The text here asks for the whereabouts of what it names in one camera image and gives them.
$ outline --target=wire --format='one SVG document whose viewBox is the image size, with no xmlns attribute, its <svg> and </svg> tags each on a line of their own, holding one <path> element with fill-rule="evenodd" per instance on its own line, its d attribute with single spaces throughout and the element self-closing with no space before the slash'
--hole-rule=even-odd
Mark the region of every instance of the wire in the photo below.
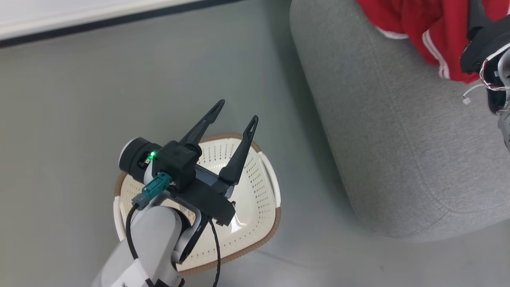
<svg viewBox="0 0 510 287">
<path fill-rule="evenodd" d="M 136 253 L 135 245 L 133 244 L 133 238 L 131 237 L 131 219 L 133 218 L 133 214 L 135 210 L 138 208 L 138 203 L 135 203 L 126 217 L 126 240 L 127 245 L 129 246 L 129 250 L 131 252 L 131 256 L 133 256 L 134 260 L 138 259 L 138 253 Z M 213 230 L 214 241 L 216 242 L 216 251 L 218 253 L 218 267 L 216 268 L 216 278 L 214 279 L 213 287 L 218 285 L 218 280 L 220 279 L 220 267 L 221 267 L 221 253 L 220 253 L 220 242 L 218 240 L 218 234 L 216 233 L 216 228 L 214 227 L 214 223 L 212 219 L 209 219 L 209 224 L 211 225 L 211 229 Z M 150 278 L 147 278 L 145 281 L 149 287 L 155 287 L 154 283 Z"/>
<path fill-rule="evenodd" d="M 474 86 L 472 86 L 471 88 L 469 88 L 469 90 L 467 90 L 467 91 L 464 93 L 464 95 L 462 95 L 462 97 L 465 99 L 465 98 L 466 98 L 466 96 L 467 96 L 467 95 L 468 95 L 468 94 L 469 94 L 472 90 L 474 90 L 474 89 L 476 89 L 476 88 L 478 88 L 478 87 L 485 87 L 485 85 L 484 85 L 484 84 L 478 84 L 478 85 L 474 85 Z"/>
<path fill-rule="evenodd" d="M 214 228 L 214 223 L 212 219 L 209 219 L 209 224 L 211 225 L 211 229 L 214 234 L 214 241 L 216 242 L 216 251 L 218 251 L 218 268 L 216 269 L 216 278 L 214 279 L 213 287 L 218 285 L 218 280 L 220 279 L 220 266 L 221 266 L 221 254 L 220 254 L 220 242 L 218 241 L 218 234 L 216 234 L 216 228 Z"/>
<path fill-rule="evenodd" d="M 488 59 L 485 59 L 485 61 L 483 62 L 483 64 L 480 67 L 480 73 L 478 74 L 480 76 L 480 80 L 483 83 L 483 85 L 487 89 L 493 90 L 493 91 L 508 91 L 508 90 L 510 90 L 510 87 L 497 87 L 497 86 L 492 85 L 491 83 L 488 83 L 485 80 L 485 76 L 483 75 L 483 70 L 485 69 L 485 66 L 487 65 L 488 61 L 489 61 Z"/>
<path fill-rule="evenodd" d="M 133 256 L 134 260 L 138 259 L 138 253 L 136 253 L 135 245 L 133 244 L 133 238 L 131 237 L 131 218 L 133 218 L 133 213 L 135 213 L 135 210 L 138 208 L 138 203 L 135 203 L 129 213 L 126 217 L 126 239 L 127 239 L 127 245 L 129 246 L 129 251 L 131 252 L 131 256 Z M 155 287 L 154 283 L 151 281 L 150 278 L 147 278 L 145 280 L 145 283 L 147 283 L 147 286 L 149 287 Z"/>
</svg>

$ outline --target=white wire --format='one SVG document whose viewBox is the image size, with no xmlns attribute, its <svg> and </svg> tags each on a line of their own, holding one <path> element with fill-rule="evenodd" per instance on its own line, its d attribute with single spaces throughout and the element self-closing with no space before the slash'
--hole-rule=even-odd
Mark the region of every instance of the white wire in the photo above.
<svg viewBox="0 0 510 287">
<path fill-rule="evenodd" d="M 462 95 L 462 97 L 465 99 L 467 94 L 469 94 L 472 90 L 478 88 L 478 87 L 484 87 L 485 85 L 484 84 L 478 84 L 478 85 L 475 85 L 475 86 L 472 86 L 469 90 L 467 90 L 464 95 Z"/>
<path fill-rule="evenodd" d="M 510 90 L 510 87 L 495 87 L 493 86 L 491 83 L 488 83 L 486 80 L 485 80 L 485 77 L 483 76 L 483 70 L 485 69 L 485 65 L 487 64 L 489 60 L 488 59 L 485 59 L 485 61 L 483 62 L 483 64 L 481 65 L 481 68 L 480 68 L 480 73 L 478 74 L 480 76 L 480 80 L 481 82 L 483 83 L 483 85 L 489 89 L 489 90 L 493 90 L 493 91 L 507 91 L 507 90 Z"/>
</svg>

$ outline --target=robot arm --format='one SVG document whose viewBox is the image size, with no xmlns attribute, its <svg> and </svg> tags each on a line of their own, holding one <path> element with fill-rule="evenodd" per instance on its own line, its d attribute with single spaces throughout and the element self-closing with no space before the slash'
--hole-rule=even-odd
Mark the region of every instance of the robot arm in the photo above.
<svg viewBox="0 0 510 287">
<path fill-rule="evenodd" d="M 229 163 L 216 175 L 197 165 L 202 155 L 198 143 L 224 103 L 219 101 L 179 142 L 160 146 L 139 137 L 122 149 L 120 169 L 145 187 L 133 199 L 130 214 L 135 209 L 138 213 L 126 222 L 126 239 L 116 247 L 93 287 L 180 287 L 184 280 L 175 265 L 186 260 L 205 226 L 211 224 L 215 233 L 213 220 L 220 226 L 230 224 L 235 206 L 228 199 L 241 177 L 259 119 L 253 117 Z M 194 224 L 180 211 L 160 206 L 167 198 L 193 211 Z"/>
</svg>

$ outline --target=basket handle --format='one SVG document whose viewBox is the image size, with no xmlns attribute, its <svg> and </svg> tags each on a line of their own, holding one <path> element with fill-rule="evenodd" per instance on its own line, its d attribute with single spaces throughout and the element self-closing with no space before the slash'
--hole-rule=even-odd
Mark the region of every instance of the basket handle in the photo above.
<svg viewBox="0 0 510 287">
<path fill-rule="evenodd" d="M 258 152 L 258 155 L 260 156 L 260 159 L 262 160 L 262 164 L 264 164 L 267 172 L 269 173 L 269 180 L 271 181 L 271 185 L 273 186 L 274 201 L 276 203 L 276 207 L 278 208 L 278 207 L 280 207 L 282 198 L 280 195 L 280 186 L 278 185 L 278 180 L 276 179 L 276 173 L 274 172 L 273 166 L 269 162 L 269 159 L 267 158 L 267 156 L 262 152 Z"/>
<path fill-rule="evenodd" d="M 113 200 L 113 220 L 115 221 L 115 229 L 117 230 L 117 236 L 122 241 L 125 238 L 124 221 L 122 220 L 122 214 L 120 211 L 120 196 L 116 196 Z"/>
</svg>

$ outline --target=plastic basket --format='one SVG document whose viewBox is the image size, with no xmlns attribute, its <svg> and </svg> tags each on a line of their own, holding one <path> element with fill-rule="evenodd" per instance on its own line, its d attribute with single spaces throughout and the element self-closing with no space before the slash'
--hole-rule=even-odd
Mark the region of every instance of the plastic basket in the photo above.
<svg viewBox="0 0 510 287">
<path fill-rule="evenodd" d="M 230 160 L 241 142 L 239 134 L 206 137 L 199 144 L 202 156 L 198 164 L 218 174 Z M 236 215 L 229 226 L 216 226 L 220 243 L 221 262 L 234 260 L 268 242 L 280 223 L 280 189 L 271 163 L 253 142 L 239 184 L 230 198 L 236 202 Z M 124 223 L 131 209 L 131 199 L 141 192 L 143 184 L 125 173 L 115 186 L 113 204 L 115 227 L 120 240 L 125 238 Z M 169 199 L 163 202 L 181 210 L 191 221 L 195 215 Z M 217 265 L 216 244 L 211 227 L 207 225 L 193 252 L 177 270 L 184 276 L 195 274 Z"/>
</svg>

